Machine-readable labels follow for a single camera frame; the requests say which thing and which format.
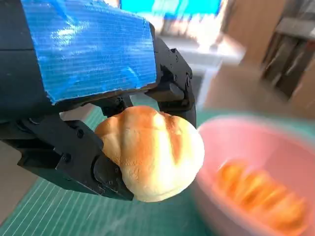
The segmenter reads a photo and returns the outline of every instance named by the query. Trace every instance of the plastic bowl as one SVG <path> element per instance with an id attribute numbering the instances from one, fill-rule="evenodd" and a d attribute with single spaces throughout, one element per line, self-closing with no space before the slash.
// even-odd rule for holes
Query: plastic bowl
<path id="1" fill-rule="evenodd" d="M 194 198 L 204 220 L 220 236 L 282 235 L 218 194 L 214 176 L 229 159 L 243 159 L 252 168 L 266 170 L 274 180 L 305 197 L 314 212 L 315 149 L 308 141 L 253 118 L 215 118 L 198 130 L 205 145 L 205 160 L 192 185 Z M 301 235 L 315 235 L 313 217 Z"/>

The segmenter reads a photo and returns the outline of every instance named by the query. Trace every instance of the wooden cabinet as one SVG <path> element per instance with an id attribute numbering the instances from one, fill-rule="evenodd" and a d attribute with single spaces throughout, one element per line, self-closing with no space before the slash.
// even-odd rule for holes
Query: wooden cabinet
<path id="1" fill-rule="evenodd" d="M 247 50 L 243 62 L 262 63 L 287 0 L 233 0 L 226 34 Z"/>

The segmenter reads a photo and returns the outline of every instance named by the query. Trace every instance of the bread bun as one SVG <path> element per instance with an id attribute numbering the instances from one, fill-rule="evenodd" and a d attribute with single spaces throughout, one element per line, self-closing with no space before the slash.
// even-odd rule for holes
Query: bread bun
<path id="1" fill-rule="evenodd" d="M 125 109 L 99 124 L 95 133 L 140 201 L 158 202 L 180 193 L 203 163 L 204 145 L 197 130 L 183 118 L 148 106 Z"/>

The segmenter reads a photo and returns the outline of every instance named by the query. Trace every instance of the food in bowl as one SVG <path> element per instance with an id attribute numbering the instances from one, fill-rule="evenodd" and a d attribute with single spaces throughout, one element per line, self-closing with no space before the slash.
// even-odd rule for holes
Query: food in bowl
<path id="1" fill-rule="evenodd" d="M 300 235 L 309 218 L 306 201 L 267 172 L 250 170 L 244 161 L 231 160 L 217 172 L 220 191 L 247 214 L 288 236 Z"/>

